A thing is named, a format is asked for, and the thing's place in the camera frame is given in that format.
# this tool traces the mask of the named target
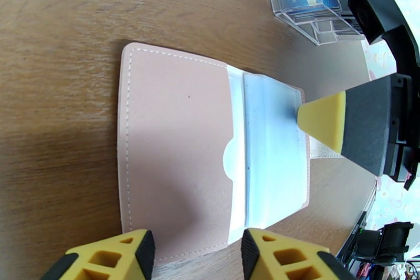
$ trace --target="wood grain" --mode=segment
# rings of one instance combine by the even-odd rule
[[[121,232],[117,98],[129,41],[261,72],[308,100],[368,79],[360,44],[316,47],[275,20],[269,0],[0,0],[0,15],[0,279],[38,278],[66,249]],[[343,160],[315,165],[311,205],[278,231],[336,251],[372,186]],[[229,250],[205,269],[239,278],[237,263],[221,265]]]

